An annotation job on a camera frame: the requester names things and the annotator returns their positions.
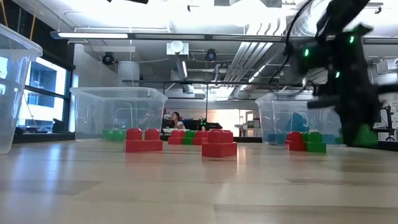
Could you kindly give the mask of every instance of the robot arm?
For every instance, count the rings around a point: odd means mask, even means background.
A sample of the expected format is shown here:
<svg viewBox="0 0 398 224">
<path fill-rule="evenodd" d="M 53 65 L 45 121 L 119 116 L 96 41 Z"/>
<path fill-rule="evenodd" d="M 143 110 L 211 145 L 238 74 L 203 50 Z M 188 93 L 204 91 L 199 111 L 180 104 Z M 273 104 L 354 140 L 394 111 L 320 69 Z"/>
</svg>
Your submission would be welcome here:
<svg viewBox="0 0 398 224">
<path fill-rule="evenodd" d="M 364 9 L 369 0 L 332 0 L 317 22 L 312 41 L 289 43 L 290 67 L 302 77 L 313 68 L 328 70 L 328 81 L 314 94 L 319 100 L 308 102 L 308 108 L 334 106 L 342 125 L 347 145 L 369 145 L 370 129 L 381 109 L 378 94 L 396 91 L 397 85 L 372 85 L 364 58 L 362 37 L 372 28 L 358 25 L 343 29 Z"/>
</svg>

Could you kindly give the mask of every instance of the green led light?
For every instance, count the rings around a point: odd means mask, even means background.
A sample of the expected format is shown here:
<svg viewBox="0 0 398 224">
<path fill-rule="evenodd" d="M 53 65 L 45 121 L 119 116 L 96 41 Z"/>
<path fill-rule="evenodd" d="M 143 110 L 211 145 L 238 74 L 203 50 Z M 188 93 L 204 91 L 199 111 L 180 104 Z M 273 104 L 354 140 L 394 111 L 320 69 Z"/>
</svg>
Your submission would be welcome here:
<svg viewBox="0 0 398 224">
<path fill-rule="evenodd" d="M 305 49 L 304 50 L 304 57 L 308 57 L 310 55 L 310 50 L 309 49 Z"/>
</svg>

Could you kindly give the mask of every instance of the security camera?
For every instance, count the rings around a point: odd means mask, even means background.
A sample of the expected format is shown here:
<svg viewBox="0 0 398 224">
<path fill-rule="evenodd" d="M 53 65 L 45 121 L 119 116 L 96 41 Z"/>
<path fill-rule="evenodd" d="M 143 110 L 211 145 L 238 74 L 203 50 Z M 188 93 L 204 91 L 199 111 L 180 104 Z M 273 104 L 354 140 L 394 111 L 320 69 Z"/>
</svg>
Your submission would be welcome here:
<svg viewBox="0 0 398 224">
<path fill-rule="evenodd" d="M 209 50 L 207 51 L 205 60 L 206 60 L 207 62 L 214 62 L 215 60 L 217 60 L 216 51 L 215 51 L 214 49 L 209 49 Z"/>
<path fill-rule="evenodd" d="M 113 65 L 115 59 L 113 57 L 113 52 L 105 52 L 104 57 L 102 58 L 102 63 L 104 65 Z"/>
</svg>

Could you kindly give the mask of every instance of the wooden floor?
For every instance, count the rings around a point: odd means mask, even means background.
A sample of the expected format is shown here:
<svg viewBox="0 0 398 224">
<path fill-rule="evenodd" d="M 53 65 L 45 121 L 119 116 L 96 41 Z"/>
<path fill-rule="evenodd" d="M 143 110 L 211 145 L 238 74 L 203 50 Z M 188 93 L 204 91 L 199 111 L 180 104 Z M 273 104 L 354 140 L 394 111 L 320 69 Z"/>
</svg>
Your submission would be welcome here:
<svg viewBox="0 0 398 224">
<path fill-rule="evenodd" d="M 0 224 L 398 222 L 398 153 L 327 155 L 239 144 L 125 154 L 101 141 L 15 145 L 0 156 Z"/>
</svg>

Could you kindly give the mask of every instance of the blue object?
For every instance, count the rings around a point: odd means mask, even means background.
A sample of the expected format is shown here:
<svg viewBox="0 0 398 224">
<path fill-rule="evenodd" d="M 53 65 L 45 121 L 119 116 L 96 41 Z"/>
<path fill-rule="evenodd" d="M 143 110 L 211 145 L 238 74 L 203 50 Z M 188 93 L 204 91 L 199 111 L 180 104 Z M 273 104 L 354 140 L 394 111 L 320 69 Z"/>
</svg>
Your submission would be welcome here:
<svg viewBox="0 0 398 224">
<path fill-rule="evenodd" d="M 268 134 L 268 143 L 276 146 L 285 144 L 286 134 Z"/>
<path fill-rule="evenodd" d="M 337 144 L 336 136 L 333 134 L 322 134 L 322 141 L 326 144 Z"/>
<path fill-rule="evenodd" d="M 299 115 L 298 113 L 294 112 L 292 117 L 289 119 L 285 126 L 285 131 L 299 131 L 299 132 L 306 132 L 309 131 L 310 128 L 307 126 L 307 119 L 303 116 Z"/>
</svg>

